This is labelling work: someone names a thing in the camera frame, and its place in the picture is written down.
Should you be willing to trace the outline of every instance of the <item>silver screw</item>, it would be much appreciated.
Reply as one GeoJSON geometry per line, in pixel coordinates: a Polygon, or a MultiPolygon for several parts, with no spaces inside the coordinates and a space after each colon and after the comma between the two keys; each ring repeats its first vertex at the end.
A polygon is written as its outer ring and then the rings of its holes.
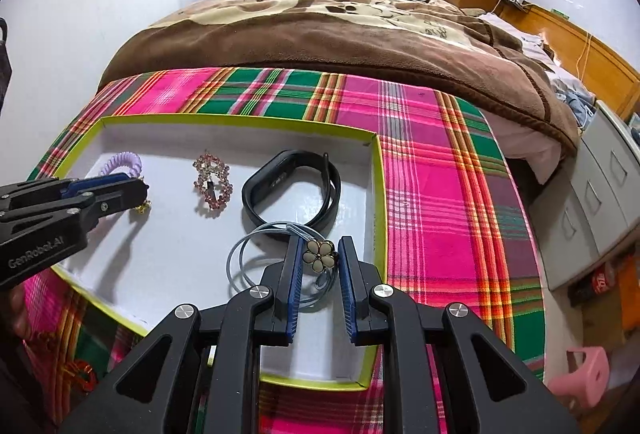
{"type": "Polygon", "coordinates": [[[454,302],[449,306],[449,313],[458,318],[466,317],[469,313],[469,308],[462,302],[454,302]]]}
{"type": "Polygon", "coordinates": [[[378,284],[374,289],[373,293],[375,293],[380,298],[386,299],[387,297],[391,297],[394,293],[394,289],[389,286],[389,284],[378,284]]]}
{"type": "Polygon", "coordinates": [[[249,295],[254,299],[264,299],[270,290],[266,286],[254,286],[249,290],[249,295]]]}
{"type": "Polygon", "coordinates": [[[175,316],[179,319],[188,319],[193,315],[194,309],[191,304],[180,304],[174,311],[175,316]]]}

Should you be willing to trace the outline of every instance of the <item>fitness tracker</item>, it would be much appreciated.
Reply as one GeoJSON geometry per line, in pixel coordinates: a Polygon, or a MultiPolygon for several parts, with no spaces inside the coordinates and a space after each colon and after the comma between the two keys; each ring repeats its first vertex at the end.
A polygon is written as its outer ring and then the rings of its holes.
{"type": "MultiPolygon", "coordinates": [[[[255,205],[263,201],[298,167],[311,167],[319,170],[322,176],[322,207],[318,214],[306,223],[306,226],[320,232],[335,219],[340,201],[340,174],[334,164],[329,161],[329,155],[325,153],[320,156],[305,150],[284,150],[251,176],[242,187],[242,205],[255,226],[266,223],[255,213],[255,205]]],[[[287,234],[269,234],[269,236],[276,240],[289,240],[287,234]]]]}

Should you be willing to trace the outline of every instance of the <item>patterned blanket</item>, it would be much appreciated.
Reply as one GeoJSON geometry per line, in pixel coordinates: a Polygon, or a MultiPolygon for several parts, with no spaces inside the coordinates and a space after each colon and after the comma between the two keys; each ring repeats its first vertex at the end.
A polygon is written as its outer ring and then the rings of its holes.
{"type": "MultiPolygon", "coordinates": [[[[176,112],[296,118],[378,133],[389,283],[417,302],[465,302],[542,377],[545,323],[535,248],[504,159],[474,106],[430,88],[351,75],[271,68],[147,73],[108,84],[31,178],[51,175],[102,116],[176,112]]],[[[136,338],[51,271],[29,280],[26,293],[34,330],[28,351],[59,423],[136,338]]],[[[265,384],[261,432],[382,432],[382,378],[378,361],[363,392],[265,384]]],[[[442,404],[439,411],[442,418],[442,404]]]]}
{"type": "Polygon", "coordinates": [[[553,138],[578,128],[522,43],[441,0],[201,0],[133,36],[101,85],[140,73],[220,66],[361,75],[453,94],[553,138]]]}

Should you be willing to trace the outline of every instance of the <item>plaid tablecloth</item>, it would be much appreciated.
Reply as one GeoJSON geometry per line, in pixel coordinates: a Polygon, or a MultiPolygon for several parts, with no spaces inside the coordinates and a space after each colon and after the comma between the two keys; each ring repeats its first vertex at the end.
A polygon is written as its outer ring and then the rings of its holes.
{"type": "MultiPolygon", "coordinates": [[[[429,88],[351,75],[249,68],[149,73],[105,87],[31,178],[52,175],[102,116],[174,112],[297,118],[378,133],[389,283],[417,302],[465,302],[542,377],[545,322],[532,235],[474,106],[429,88]]],[[[51,417],[60,422],[136,337],[51,271],[29,280],[26,290],[35,331],[28,350],[51,417]]],[[[366,391],[263,385],[260,409],[261,430],[270,434],[381,432],[380,361],[366,391]]],[[[439,410],[442,418],[442,404],[439,410]]]]}

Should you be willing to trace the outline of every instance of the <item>wooden headboard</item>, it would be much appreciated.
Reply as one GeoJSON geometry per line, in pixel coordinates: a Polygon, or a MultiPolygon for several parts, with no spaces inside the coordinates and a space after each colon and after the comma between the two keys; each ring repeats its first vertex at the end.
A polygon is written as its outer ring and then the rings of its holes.
{"type": "MultiPolygon", "coordinates": [[[[585,30],[539,6],[532,6],[524,13],[507,5],[500,18],[525,33],[542,34],[562,62],[562,67],[579,77],[575,65],[585,49],[588,37],[585,30]]],[[[584,57],[580,62],[580,72],[583,68],[584,57]]],[[[640,74],[596,37],[591,39],[582,83],[625,121],[634,112],[640,98],[640,74]]]]}

